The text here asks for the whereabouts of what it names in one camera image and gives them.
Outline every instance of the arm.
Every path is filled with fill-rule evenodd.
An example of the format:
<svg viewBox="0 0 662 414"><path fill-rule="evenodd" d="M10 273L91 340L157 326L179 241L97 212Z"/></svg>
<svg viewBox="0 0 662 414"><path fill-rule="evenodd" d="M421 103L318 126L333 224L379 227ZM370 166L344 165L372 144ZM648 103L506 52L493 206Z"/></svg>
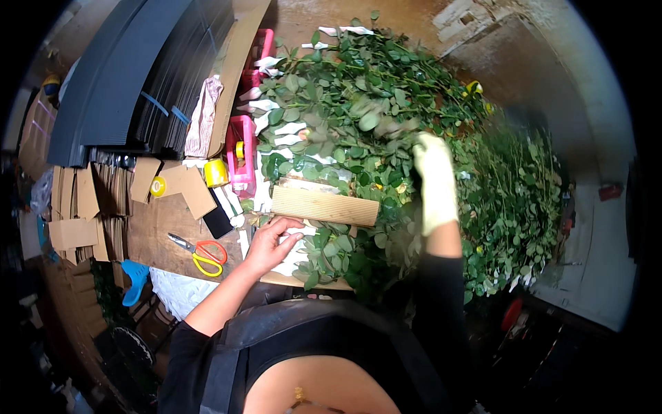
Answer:
<svg viewBox="0 0 662 414"><path fill-rule="evenodd" d="M426 253L418 264L412 330L451 395L455 412L468 412L473 398L471 350L464 320L462 244L457 224L455 176L444 141L419 136L416 169L423 178L423 227Z"/></svg>
<svg viewBox="0 0 662 414"><path fill-rule="evenodd" d="M286 217L276 217L256 231L246 259L219 283L202 302L186 316L187 324L196 331L212 336L220 331L242 304L249 289L268 271L282 262L303 234L290 235L281 244L278 238L286 229L302 229L303 223Z"/></svg>

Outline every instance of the tape roll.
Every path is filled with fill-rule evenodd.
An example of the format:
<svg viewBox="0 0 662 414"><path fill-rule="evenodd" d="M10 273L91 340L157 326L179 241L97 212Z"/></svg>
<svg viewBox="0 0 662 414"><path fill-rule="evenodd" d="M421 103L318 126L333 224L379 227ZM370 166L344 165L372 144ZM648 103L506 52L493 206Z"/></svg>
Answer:
<svg viewBox="0 0 662 414"><path fill-rule="evenodd" d="M166 192L166 181L162 177L154 177L150 185L150 193L156 197Z"/></svg>
<svg viewBox="0 0 662 414"><path fill-rule="evenodd" d="M237 142L237 145L235 147L235 153L237 154L237 158L244 157L244 141Z"/></svg>
<svg viewBox="0 0 662 414"><path fill-rule="evenodd" d="M205 164L205 181L207 187L218 187L230 182L228 172L222 160L213 160Z"/></svg>

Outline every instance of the black corrugated sheet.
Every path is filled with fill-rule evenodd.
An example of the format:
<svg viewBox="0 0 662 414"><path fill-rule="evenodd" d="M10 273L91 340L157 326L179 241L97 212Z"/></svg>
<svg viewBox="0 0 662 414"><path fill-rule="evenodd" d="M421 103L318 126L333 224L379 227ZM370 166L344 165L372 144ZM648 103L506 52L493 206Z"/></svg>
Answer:
<svg viewBox="0 0 662 414"><path fill-rule="evenodd" d="M233 22L230 0L122 0L71 77L48 162L83 166L85 146L180 157L187 125L171 108L190 119Z"/></svg>

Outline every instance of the person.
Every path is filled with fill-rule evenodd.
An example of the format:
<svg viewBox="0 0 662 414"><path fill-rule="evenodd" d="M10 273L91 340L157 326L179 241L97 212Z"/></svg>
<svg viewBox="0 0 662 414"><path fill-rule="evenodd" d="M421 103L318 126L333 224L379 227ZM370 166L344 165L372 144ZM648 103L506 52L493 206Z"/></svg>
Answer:
<svg viewBox="0 0 662 414"><path fill-rule="evenodd" d="M159 412L471 410L451 156L442 139L427 133L419 134L413 150L422 177L427 241L416 270L411 329L386 312L350 300L268 297L260 306L242 306L260 277L302 237L290 234L279 244L286 229L303 228L303 223L276 217L256 231L246 259L173 335Z"/></svg>

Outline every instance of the wooden workbench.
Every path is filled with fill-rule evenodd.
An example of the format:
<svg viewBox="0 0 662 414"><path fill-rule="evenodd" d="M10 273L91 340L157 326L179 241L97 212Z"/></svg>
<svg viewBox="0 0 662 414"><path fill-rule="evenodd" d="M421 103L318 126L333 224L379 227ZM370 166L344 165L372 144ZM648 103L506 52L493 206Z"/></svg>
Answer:
<svg viewBox="0 0 662 414"><path fill-rule="evenodd" d="M200 221L193 219L182 194L151 199L149 204L134 202L133 215L128 221L129 258L167 272L220 282L243 261L237 242L237 230L218 240L228 253L228 261L223 265L223 273L217 278L202 274L195 267L191 253L176 245L167 236L168 233L173 233L194 244L201 240L214 240L205 222Z"/></svg>
<svg viewBox="0 0 662 414"><path fill-rule="evenodd" d="M285 44L292 49L301 43L310 42L310 36L320 25L346 25L353 17L359 17L366 26L370 26L370 12L381 10L378 26L390 26L397 33L405 33L411 37L411 44L418 41L431 52L441 46L437 39L437 29L432 24L432 18L441 12L448 0L421 0L416 7L408 2L368 0L360 3L339 2L330 5L323 0L310 0L301 7L301 2L288 0L272 0L260 27L272 28L276 36L282 36ZM239 13L249 4L234 0L235 13ZM322 35L322 41L330 40ZM195 267L190 253L167 237L174 233L189 242L210 240L212 238L207 226L193 220L187 210L186 202L181 194L151 200L150 204L133 204L133 216L129 220L128 249L129 258L135 262L154 266L159 269L191 276L194 278L220 282L242 261L241 249L237 240L238 231L233 231L218 240L228 253L228 261L223 266L223 273L218 278L208 278ZM277 284L302 285L295 278L270 272L263 281ZM340 280L326 289L348 289L347 283Z"/></svg>

